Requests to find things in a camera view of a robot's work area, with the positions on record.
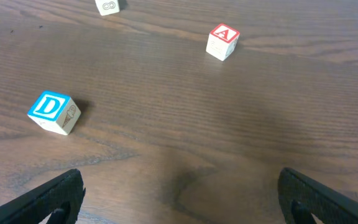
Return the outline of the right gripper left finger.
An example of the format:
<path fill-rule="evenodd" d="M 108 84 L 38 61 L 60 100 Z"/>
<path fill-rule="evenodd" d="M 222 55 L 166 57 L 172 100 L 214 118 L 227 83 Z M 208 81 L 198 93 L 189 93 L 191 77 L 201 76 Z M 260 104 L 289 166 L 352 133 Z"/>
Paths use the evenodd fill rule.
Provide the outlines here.
<path fill-rule="evenodd" d="M 85 188 L 81 172 L 71 169 L 0 206 L 2 223 L 76 223 Z"/>

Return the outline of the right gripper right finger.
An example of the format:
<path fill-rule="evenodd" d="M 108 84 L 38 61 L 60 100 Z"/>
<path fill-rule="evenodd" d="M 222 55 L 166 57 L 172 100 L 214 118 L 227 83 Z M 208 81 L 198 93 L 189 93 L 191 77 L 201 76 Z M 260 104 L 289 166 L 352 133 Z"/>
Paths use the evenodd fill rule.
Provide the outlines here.
<path fill-rule="evenodd" d="M 288 167 L 278 178 L 278 200 L 286 223 L 358 223 L 358 202 Z"/>

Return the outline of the red A letter block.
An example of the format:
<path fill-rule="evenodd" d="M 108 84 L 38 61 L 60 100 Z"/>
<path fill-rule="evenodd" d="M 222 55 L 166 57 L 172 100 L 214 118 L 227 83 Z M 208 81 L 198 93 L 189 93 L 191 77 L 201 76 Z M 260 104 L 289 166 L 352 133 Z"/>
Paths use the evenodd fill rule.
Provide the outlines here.
<path fill-rule="evenodd" d="M 232 27 L 219 24 L 209 33 L 206 52 L 220 61 L 225 61 L 236 48 L 239 35 L 240 32 Z"/>

